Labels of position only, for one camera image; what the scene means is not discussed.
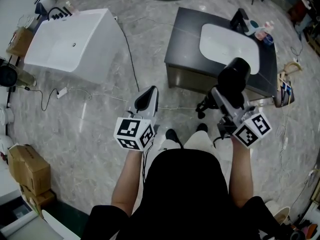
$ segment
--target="power strip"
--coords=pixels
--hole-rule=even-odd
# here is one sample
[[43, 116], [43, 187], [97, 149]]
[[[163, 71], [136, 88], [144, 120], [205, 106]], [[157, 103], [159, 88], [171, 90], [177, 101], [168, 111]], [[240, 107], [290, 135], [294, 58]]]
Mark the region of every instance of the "power strip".
[[56, 95], [58, 99], [60, 99], [62, 96], [66, 95], [68, 93], [67, 87], [64, 87], [59, 93]]

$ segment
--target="soap bottle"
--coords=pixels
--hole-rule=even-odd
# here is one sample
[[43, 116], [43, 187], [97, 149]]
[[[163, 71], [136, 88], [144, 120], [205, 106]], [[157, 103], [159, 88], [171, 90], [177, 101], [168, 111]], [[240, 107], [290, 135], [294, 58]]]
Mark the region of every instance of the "soap bottle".
[[262, 41], [267, 36], [267, 34], [270, 34], [271, 31], [274, 29], [274, 24], [275, 23], [273, 21], [271, 22], [267, 21], [263, 26], [264, 29], [254, 33], [255, 37], [258, 40]]
[[80, 12], [69, 1], [65, 2], [67, 9], [74, 15], [78, 15]]

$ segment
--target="forearm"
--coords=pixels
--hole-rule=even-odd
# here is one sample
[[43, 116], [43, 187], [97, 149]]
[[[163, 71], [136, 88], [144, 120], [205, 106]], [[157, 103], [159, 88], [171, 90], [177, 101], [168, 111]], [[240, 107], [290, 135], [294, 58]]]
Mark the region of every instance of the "forearm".
[[229, 193], [234, 204], [241, 208], [253, 197], [254, 184], [251, 173], [250, 149], [232, 137], [233, 159], [229, 182]]
[[142, 152], [130, 150], [113, 190], [111, 205], [131, 216], [138, 196]]

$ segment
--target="black countertop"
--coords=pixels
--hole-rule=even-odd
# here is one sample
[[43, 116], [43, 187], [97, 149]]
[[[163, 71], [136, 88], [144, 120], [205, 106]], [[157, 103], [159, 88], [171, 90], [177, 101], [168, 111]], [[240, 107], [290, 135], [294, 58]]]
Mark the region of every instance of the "black countertop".
[[[231, 29], [228, 19], [180, 7], [164, 62], [176, 68], [217, 78], [226, 65], [207, 59], [200, 51], [202, 26], [208, 23]], [[236, 31], [245, 35], [240, 27]], [[265, 97], [276, 96], [278, 72], [274, 44], [267, 46], [263, 41], [257, 40], [254, 35], [246, 37], [251, 38], [258, 45], [260, 59], [259, 72], [250, 75], [246, 88]]]

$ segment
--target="marble floor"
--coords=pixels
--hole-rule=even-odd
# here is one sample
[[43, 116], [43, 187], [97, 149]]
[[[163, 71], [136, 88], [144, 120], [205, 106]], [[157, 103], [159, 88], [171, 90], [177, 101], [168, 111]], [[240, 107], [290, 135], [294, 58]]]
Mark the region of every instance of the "marble floor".
[[[286, 12], [270, 0], [58, 0], [58, 5], [70, 1], [80, 11], [109, 8], [119, 18], [124, 29], [140, 88], [155, 85], [159, 89], [159, 106], [163, 108], [194, 108], [203, 95], [179, 88], [168, 88], [164, 58], [172, 26], [179, 7], [204, 11], [231, 19], [236, 10], [244, 8], [249, 18], [264, 23], [274, 21], [273, 37], [277, 48], [277, 65], [281, 70], [292, 61], [290, 47], [297, 51], [301, 43]], [[299, 62], [303, 72], [293, 78], [295, 102], [289, 107], [266, 106], [264, 113], [273, 131], [252, 151], [251, 163], [254, 193], [265, 201], [275, 200], [282, 206], [292, 206], [295, 219], [308, 204], [316, 180], [305, 186], [309, 171], [314, 167], [320, 146], [320, 71], [319, 57], [303, 39]], [[127, 44], [116, 55], [104, 84], [95, 85], [45, 68], [25, 66], [37, 78], [37, 88], [47, 102], [53, 88], [85, 89], [91, 94], [107, 94], [128, 100], [137, 91]], [[82, 91], [70, 91], [61, 99], [52, 98], [46, 112], [40, 108], [38, 92], [18, 89], [11, 96], [15, 122], [9, 135], [20, 144], [30, 144], [50, 163], [52, 189], [59, 199], [90, 213], [94, 205], [109, 204], [116, 181], [121, 173], [126, 151], [113, 138], [118, 116], [126, 103], [108, 96], [93, 96]], [[160, 123], [153, 150], [164, 139], [167, 129], [176, 130], [184, 143], [201, 122], [193, 109], [160, 109]], [[209, 126], [209, 136], [216, 138], [219, 111], [210, 111], [203, 120]], [[287, 121], [288, 143], [282, 150], [284, 125]], [[232, 147], [229, 140], [217, 142], [216, 156], [226, 180], [229, 180]]]

